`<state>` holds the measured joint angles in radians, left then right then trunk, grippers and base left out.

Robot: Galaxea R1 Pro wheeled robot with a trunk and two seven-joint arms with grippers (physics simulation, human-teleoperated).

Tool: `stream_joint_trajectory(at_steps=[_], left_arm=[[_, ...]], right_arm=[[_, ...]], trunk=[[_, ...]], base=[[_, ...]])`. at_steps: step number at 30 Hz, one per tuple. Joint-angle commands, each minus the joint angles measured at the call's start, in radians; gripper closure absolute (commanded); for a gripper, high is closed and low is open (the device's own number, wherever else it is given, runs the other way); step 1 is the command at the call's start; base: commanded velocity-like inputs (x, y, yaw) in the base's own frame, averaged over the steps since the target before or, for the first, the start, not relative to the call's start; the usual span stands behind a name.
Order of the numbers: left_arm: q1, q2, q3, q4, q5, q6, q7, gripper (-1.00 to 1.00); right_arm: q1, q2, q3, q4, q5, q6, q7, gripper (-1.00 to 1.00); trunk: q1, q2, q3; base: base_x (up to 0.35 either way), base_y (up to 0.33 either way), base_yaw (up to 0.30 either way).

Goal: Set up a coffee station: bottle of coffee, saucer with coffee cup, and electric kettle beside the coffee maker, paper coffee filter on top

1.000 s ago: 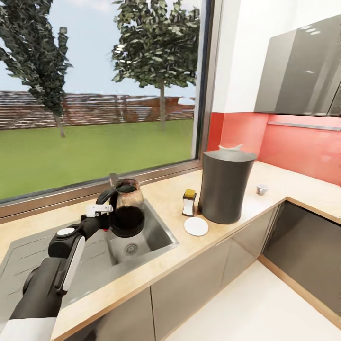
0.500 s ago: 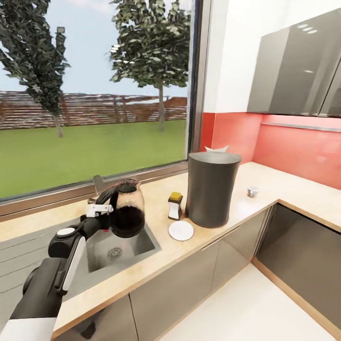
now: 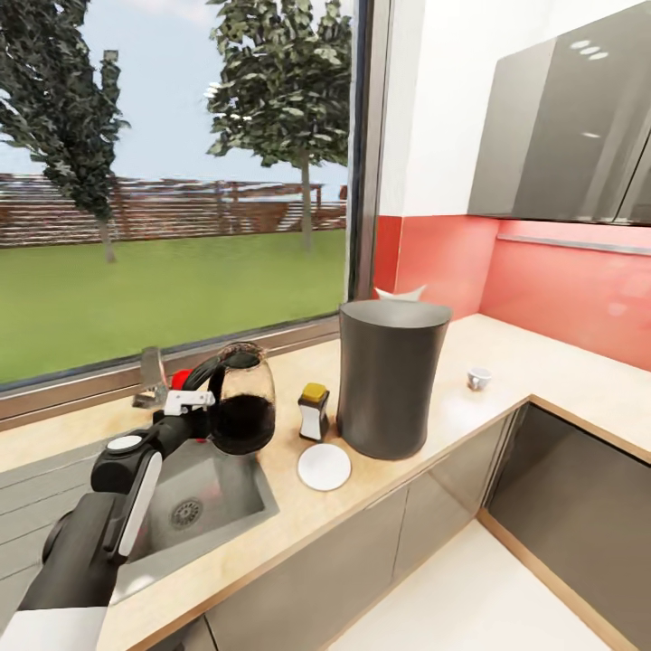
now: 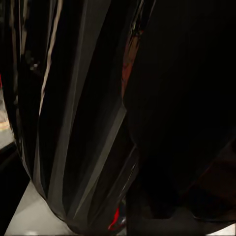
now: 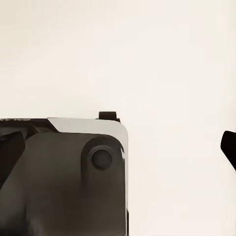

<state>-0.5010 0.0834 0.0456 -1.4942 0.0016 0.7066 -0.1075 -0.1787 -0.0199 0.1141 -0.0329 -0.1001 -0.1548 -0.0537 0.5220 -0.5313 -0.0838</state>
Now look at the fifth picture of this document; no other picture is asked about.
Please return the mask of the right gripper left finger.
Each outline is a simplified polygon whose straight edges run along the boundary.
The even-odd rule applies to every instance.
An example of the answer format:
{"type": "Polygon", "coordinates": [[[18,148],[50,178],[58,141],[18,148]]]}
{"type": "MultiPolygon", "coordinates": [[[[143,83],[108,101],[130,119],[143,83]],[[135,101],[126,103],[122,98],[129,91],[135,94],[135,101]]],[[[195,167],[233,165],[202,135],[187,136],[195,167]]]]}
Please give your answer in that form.
{"type": "Polygon", "coordinates": [[[0,136],[0,190],[26,149],[21,131],[0,136]]]}

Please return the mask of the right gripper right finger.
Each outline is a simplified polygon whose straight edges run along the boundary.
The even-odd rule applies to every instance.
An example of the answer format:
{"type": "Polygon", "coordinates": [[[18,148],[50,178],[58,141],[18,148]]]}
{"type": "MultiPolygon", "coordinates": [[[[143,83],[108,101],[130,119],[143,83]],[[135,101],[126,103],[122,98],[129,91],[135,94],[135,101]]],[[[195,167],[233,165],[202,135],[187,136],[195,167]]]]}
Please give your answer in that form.
{"type": "Polygon", "coordinates": [[[236,133],[224,131],[220,148],[236,170],[236,133]]]}

